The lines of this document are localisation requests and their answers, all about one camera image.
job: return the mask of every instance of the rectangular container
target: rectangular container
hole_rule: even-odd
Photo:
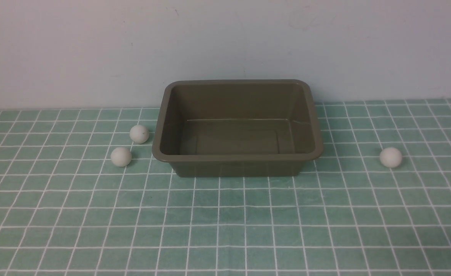
[[[292,176],[322,154],[300,80],[194,80],[164,92],[152,146],[181,177]]]

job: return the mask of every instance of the olive green plastic tub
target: olive green plastic tub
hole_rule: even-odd
[[[194,80],[164,92],[152,146],[181,177],[292,176],[322,154],[300,80]]]

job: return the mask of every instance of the white wall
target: white wall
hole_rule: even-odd
[[[451,0],[0,0],[0,108],[271,78],[316,100],[451,97]]]

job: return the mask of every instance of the white ball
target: white ball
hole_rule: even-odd
[[[402,153],[396,148],[385,148],[380,153],[380,162],[387,168],[395,168],[402,162]]]
[[[124,147],[117,147],[111,152],[111,162],[118,167],[124,167],[132,161],[132,153]]]
[[[149,130],[141,125],[136,125],[130,130],[130,138],[137,144],[145,143],[149,138]]]

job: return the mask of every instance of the green tile floor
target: green tile floor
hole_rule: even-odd
[[[221,179],[132,144],[156,108],[0,112],[0,275],[451,276],[451,99],[317,110],[325,152],[299,176]]]

